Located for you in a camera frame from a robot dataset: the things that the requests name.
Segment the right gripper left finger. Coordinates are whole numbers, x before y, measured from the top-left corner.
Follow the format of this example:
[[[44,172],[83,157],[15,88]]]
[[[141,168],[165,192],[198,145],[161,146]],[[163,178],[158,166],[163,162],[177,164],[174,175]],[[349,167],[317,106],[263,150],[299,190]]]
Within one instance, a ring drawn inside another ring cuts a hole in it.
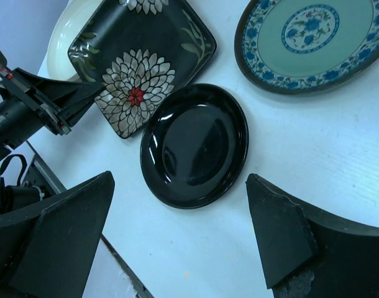
[[[0,215],[0,297],[81,297],[114,186],[105,171]]]

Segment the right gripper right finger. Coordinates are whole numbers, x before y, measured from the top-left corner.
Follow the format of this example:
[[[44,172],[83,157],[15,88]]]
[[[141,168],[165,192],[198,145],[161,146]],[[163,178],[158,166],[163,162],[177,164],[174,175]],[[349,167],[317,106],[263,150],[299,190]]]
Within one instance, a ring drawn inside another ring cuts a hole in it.
[[[322,210],[257,174],[246,188],[275,297],[379,297],[379,227]]]

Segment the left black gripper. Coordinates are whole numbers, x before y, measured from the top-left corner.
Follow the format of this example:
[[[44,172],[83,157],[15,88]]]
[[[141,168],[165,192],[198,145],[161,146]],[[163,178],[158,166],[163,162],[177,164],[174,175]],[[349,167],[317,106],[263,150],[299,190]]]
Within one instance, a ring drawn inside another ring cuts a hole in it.
[[[0,77],[0,161],[45,127],[66,135],[104,90],[100,82],[46,79],[20,68]]]

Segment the cream round plate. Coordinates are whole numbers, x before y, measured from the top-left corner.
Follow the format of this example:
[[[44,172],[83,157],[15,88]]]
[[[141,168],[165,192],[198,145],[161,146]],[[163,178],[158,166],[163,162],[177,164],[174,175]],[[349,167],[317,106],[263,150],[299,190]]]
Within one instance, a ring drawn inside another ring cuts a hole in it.
[[[46,66],[50,78],[59,81],[79,80],[68,57],[68,49],[100,4],[100,0],[68,2],[53,29],[48,44]]]

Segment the black floral square plate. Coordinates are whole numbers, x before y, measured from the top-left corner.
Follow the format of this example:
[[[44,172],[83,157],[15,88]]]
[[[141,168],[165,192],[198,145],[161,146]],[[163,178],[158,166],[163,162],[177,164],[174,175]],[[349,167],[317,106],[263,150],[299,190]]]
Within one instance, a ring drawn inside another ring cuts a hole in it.
[[[129,138],[216,51],[211,31],[186,1],[103,1],[68,49],[83,81],[104,90],[95,102]]]

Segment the black round plate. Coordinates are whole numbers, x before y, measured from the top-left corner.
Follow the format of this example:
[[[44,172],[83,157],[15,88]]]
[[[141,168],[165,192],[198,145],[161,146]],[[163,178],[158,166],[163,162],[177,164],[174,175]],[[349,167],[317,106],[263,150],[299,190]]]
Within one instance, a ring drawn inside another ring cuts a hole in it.
[[[148,122],[140,146],[146,185],[177,209],[204,207],[223,196],[244,167],[245,114],[225,89],[193,84],[171,93]]]

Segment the blue floral round plate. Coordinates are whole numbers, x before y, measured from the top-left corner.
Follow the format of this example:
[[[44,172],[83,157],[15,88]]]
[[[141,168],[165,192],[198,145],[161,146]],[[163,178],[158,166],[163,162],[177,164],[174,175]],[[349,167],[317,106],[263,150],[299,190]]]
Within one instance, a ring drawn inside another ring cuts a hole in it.
[[[379,58],[379,0],[250,1],[234,50],[244,76],[266,91],[334,88]]]

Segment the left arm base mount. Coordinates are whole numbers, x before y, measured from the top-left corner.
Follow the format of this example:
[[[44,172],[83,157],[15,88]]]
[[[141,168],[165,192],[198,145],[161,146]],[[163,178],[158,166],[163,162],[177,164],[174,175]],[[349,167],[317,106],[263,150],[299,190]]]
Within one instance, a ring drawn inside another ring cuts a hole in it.
[[[24,148],[25,152],[15,150],[0,162],[0,215],[66,191],[34,147],[25,142]],[[21,167],[15,182],[7,184],[4,174],[14,158]]]

